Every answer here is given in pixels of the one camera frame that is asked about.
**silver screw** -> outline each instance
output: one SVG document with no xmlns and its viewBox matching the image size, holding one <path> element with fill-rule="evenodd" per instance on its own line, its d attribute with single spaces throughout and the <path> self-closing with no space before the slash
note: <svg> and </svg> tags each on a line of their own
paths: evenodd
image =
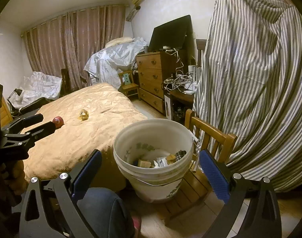
<svg viewBox="0 0 302 238">
<path fill-rule="evenodd" d="M 60 177 L 60 179 L 66 179 L 67 177 L 68 177 L 68 173 L 61 173 L 60 175 L 59 175 L 59 177 Z"/>
<path fill-rule="evenodd" d="M 263 178 L 263 181 L 264 181 L 265 183 L 269 183 L 269 182 L 270 182 L 270 179 L 269 179 L 268 177 L 264 177 L 264 178 Z"/>
<path fill-rule="evenodd" d="M 36 177 L 36 176 L 31 178 L 31 182 L 32 182 L 32 183 L 37 182 L 37 180 L 38 180 L 38 179 L 37 179 L 37 177 Z"/>
<path fill-rule="evenodd" d="M 233 174 L 233 177 L 234 177 L 235 179 L 239 180 L 239 179 L 241 179 L 241 174 L 239 174 L 239 173 L 234 173 L 234 174 Z"/>
</svg>

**wooden bed frame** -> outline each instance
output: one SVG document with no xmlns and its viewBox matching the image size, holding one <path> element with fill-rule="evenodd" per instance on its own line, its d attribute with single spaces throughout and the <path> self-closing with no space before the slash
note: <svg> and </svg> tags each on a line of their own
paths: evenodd
<svg viewBox="0 0 302 238">
<path fill-rule="evenodd" d="M 4 97 L 2 97 L 2 106 L 0 108 L 0 125 L 1 127 L 5 126 L 12 121 L 13 117 L 9 111 L 6 101 L 4 100 Z"/>
</svg>

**pink slipper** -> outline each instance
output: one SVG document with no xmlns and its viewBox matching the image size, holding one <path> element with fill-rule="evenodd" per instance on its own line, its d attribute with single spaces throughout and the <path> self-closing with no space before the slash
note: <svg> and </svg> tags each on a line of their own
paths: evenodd
<svg viewBox="0 0 302 238">
<path fill-rule="evenodd" d="M 135 211 L 131 211 L 130 212 L 131 214 L 131 218 L 133 220 L 133 225 L 134 225 L 134 229 L 136 230 L 136 234 L 134 235 L 134 238 L 137 238 L 140 234 L 140 231 L 141 231 L 141 216 L 138 215 L 137 212 Z"/>
</svg>

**dresser drawer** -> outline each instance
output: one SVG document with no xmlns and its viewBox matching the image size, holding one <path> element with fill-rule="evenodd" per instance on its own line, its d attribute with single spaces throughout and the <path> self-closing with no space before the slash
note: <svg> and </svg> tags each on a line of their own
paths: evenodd
<svg viewBox="0 0 302 238">
<path fill-rule="evenodd" d="M 154 83 L 151 82 L 144 77 L 139 77 L 140 87 L 143 88 L 146 91 L 149 91 L 150 93 L 164 98 L 164 92 L 161 88 L 161 83 Z"/>
<path fill-rule="evenodd" d="M 137 57 L 138 67 L 161 69 L 161 56 L 160 54 L 145 55 Z"/>
<path fill-rule="evenodd" d="M 154 96 L 151 93 L 149 93 L 141 88 L 139 90 L 140 90 L 140 96 L 145 102 L 147 102 L 148 104 L 153 106 L 155 109 L 159 110 L 161 113 L 164 112 L 163 111 L 163 99 L 160 99 L 157 96 Z"/>
<path fill-rule="evenodd" d="M 144 78 L 153 83 L 161 83 L 162 80 L 162 70 L 160 69 L 152 69 L 152 68 L 143 68 L 138 66 L 139 78 Z"/>
</svg>

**blue jeans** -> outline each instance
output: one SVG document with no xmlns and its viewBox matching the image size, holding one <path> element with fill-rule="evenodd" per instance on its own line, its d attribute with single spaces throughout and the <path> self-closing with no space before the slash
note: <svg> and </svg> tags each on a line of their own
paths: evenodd
<svg viewBox="0 0 302 238">
<path fill-rule="evenodd" d="M 106 188 L 89 188 L 77 206 L 99 238 L 132 238 L 134 225 L 123 201 Z"/>
</svg>

